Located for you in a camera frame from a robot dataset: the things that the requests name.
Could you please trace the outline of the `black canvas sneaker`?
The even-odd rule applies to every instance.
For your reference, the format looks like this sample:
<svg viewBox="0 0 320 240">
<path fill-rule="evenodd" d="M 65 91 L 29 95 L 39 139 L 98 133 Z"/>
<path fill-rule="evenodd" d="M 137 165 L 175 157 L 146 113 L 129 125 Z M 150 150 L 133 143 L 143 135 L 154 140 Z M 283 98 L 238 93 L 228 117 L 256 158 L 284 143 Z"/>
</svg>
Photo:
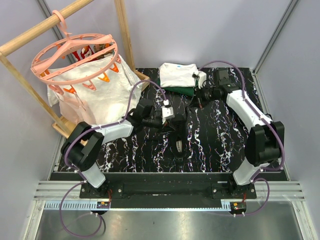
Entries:
<svg viewBox="0 0 320 240">
<path fill-rule="evenodd" d="M 187 147 L 187 119 L 182 114 L 175 115 L 167 121 L 163 132 L 168 133 L 172 154 L 177 159 L 183 159 Z"/>
</svg>

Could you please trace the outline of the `black shoelace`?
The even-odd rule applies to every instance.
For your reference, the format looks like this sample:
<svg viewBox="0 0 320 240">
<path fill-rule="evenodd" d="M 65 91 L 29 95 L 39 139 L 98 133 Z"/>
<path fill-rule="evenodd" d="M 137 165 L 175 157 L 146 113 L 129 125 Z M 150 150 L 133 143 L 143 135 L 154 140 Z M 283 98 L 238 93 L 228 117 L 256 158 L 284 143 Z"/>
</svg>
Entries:
<svg viewBox="0 0 320 240">
<path fill-rule="evenodd" d="M 184 108 L 185 116 L 188 118 L 191 115 L 195 115 L 197 110 L 203 109 L 202 102 L 199 97 L 193 96 L 189 105 Z"/>
</svg>

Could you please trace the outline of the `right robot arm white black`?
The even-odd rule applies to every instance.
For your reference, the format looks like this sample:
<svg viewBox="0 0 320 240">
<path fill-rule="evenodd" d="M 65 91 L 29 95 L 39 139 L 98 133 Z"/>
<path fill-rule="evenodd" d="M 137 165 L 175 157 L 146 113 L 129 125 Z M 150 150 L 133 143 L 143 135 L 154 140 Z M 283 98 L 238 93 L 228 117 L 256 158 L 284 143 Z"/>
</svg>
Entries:
<svg viewBox="0 0 320 240">
<path fill-rule="evenodd" d="M 271 163 L 282 159 L 284 153 L 284 125 L 273 121 L 250 100 L 240 85 L 229 79 L 227 69 L 215 72 L 217 84 L 211 85 L 203 71 L 195 71 L 196 106 L 202 108 L 207 102 L 222 100 L 232 109 L 247 128 L 249 135 L 244 149 L 244 160 L 231 176 L 227 185 L 228 195 L 239 198 L 245 186 L 253 182 L 258 172 Z"/>
</svg>

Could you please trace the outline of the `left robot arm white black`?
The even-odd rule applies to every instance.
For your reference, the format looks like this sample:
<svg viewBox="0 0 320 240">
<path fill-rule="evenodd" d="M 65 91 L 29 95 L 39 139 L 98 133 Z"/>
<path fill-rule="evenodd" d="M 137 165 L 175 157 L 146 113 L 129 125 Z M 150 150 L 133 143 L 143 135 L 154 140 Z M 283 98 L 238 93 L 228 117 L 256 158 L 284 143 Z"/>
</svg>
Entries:
<svg viewBox="0 0 320 240">
<path fill-rule="evenodd" d="M 169 101 L 156 111 L 153 103 L 142 99 L 120 120 L 106 125 L 89 125 L 80 122 L 61 148 L 65 164 L 73 168 L 86 183 L 91 185 L 90 192 L 97 198 L 108 193 L 106 177 L 100 171 L 96 159 L 101 146 L 105 143 L 129 137 L 143 127 L 162 129 L 167 118 L 173 116 Z"/>
</svg>

